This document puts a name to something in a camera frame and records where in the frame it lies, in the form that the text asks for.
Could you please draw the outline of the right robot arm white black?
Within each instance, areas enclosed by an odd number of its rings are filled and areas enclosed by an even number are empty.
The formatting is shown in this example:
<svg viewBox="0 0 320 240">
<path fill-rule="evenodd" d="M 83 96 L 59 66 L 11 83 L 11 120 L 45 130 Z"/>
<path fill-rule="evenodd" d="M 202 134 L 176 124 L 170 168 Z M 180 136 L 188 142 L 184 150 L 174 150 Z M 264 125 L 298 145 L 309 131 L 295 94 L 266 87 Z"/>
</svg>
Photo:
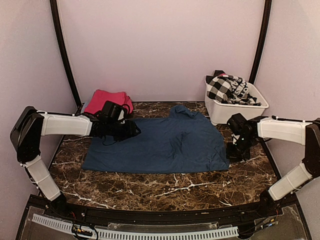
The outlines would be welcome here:
<svg viewBox="0 0 320 240">
<path fill-rule="evenodd" d="M 271 144 L 277 158 L 288 162 L 293 158 L 292 169 L 276 183 L 265 189 L 255 205 L 260 217 L 274 214 L 281 201 L 289 194 L 299 191 L 304 185 L 320 176 L 320 120 L 286 119 L 278 116 L 258 116 L 252 119 L 236 113 L 227 121 L 233 141 L 226 146 L 231 162 L 246 161 L 250 149 L 256 144 Z"/>
</svg>

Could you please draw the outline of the pink trousers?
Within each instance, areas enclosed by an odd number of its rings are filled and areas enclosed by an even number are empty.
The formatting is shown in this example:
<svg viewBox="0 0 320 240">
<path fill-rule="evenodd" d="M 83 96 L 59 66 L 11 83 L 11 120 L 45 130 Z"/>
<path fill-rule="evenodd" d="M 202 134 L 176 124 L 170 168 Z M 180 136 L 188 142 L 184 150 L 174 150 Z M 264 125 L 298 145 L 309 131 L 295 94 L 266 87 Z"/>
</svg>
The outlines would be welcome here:
<svg viewBox="0 0 320 240">
<path fill-rule="evenodd" d="M 81 113 L 87 112 L 95 114 L 97 111 L 102 110 L 106 101 L 124 106 L 128 110 L 129 114 L 131 114 L 134 110 L 132 100 L 126 92 L 108 92 L 97 89 L 93 93 L 91 99 L 84 104 Z"/>
</svg>

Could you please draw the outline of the dark blue garment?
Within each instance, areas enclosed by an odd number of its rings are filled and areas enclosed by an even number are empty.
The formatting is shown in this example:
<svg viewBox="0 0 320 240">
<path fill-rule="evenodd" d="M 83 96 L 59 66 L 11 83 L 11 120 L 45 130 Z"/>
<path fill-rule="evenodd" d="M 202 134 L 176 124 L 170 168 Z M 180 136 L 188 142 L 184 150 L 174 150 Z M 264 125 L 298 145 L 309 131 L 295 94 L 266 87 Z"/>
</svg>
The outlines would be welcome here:
<svg viewBox="0 0 320 240">
<path fill-rule="evenodd" d="M 82 169 L 130 174 L 228 170 L 224 137 L 202 113 L 183 105 L 168 117 L 136 118 L 141 133 L 116 142 L 93 137 Z"/>
</svg>

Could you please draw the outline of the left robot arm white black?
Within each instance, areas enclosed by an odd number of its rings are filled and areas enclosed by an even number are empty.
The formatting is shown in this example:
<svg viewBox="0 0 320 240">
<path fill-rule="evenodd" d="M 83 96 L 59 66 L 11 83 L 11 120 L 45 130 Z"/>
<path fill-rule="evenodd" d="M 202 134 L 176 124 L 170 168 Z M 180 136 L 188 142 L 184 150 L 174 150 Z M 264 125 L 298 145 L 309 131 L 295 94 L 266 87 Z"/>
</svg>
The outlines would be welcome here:
<svg viewBox="0 0 320 240">
<path fill-rule="evenodd" d="M 128 119 L 127 109 L 112 105 L 95 113 L 51 113 L 27 106 L 10 132 L 16 158 L 29 180 L 51 203 L 51 210 L 60 218 L 71 213 L 66 197 L 53 179 L 42 158 L 42 142 L 48 136 L 79 136 L 104 138 L 115 142 L 141 133 L 136 123 Z"/>
</svg>

